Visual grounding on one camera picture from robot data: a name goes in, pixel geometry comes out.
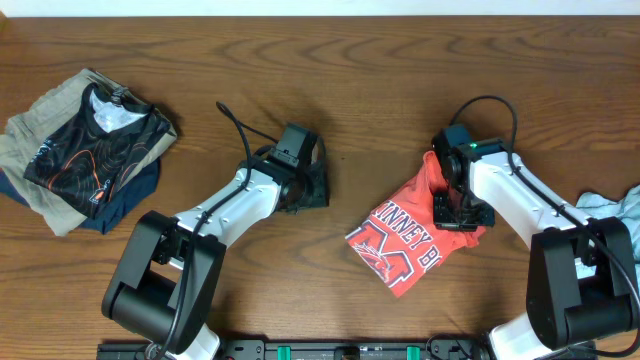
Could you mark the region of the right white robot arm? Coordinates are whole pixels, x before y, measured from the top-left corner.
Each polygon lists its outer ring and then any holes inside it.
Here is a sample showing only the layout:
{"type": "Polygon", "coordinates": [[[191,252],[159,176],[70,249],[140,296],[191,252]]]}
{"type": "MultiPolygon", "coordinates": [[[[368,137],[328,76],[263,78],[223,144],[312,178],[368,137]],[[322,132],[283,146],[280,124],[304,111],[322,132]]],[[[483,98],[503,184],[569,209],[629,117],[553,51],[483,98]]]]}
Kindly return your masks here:
{"type": "Polygon", "coordinates": [[[526,311],[488,334],[494,359],[596,358],[592,341],[639,329],[639,289],[626,226],[597,220],[540,182],[499,139],[440,134],[446,180],[439,229],[472,232],[500,215],[529,249],[526,311]]]}

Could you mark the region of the red t-shirt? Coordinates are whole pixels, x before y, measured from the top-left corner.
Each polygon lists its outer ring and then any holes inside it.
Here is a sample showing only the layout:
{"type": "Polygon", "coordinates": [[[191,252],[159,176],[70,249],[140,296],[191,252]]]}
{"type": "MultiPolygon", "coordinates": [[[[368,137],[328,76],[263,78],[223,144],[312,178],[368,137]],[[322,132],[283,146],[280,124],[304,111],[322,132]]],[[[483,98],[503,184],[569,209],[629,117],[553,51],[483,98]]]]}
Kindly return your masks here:
{"type": "Polygon", "coordinates": [[[477,246],[486,232],[483,226],[473,232],[435,226],[435,194],[447,188],[436,154],[428,151],[418,173],[345,236],[348,245],[397,298],[425,273],[442,265],[451,253],[477,246]]]}

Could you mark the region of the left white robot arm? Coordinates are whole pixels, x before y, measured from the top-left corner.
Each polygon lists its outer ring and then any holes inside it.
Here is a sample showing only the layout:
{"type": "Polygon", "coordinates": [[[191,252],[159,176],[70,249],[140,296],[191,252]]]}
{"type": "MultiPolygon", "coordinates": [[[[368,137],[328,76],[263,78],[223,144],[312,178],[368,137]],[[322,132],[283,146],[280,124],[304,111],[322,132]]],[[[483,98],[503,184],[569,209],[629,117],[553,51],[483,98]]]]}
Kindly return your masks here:
{"type": "Polygon", "coordinates": [[[254,156],[200,205],[172,217],[150,211],[140,218],[102,314],[149,340],[145,359],[213,359],[220,338],[206,321],[227,249],[275,212],[328,204],[324,160],[254,156]]]}

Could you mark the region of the light blue t-shirt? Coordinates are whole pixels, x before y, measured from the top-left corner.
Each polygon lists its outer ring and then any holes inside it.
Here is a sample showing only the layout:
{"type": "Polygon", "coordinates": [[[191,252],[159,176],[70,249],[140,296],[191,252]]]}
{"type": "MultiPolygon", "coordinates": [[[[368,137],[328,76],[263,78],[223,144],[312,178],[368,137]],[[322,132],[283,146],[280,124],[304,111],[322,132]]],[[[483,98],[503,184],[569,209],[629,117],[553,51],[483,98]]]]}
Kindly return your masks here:
{"type": "Polygon", "coordinates": [[[631,188],[618,201],[585,192],[579,197],[576,207],[596,219],[616,217],[622,221],[630,233],[636,276],[639,276],[639,186],[631,188]]]}

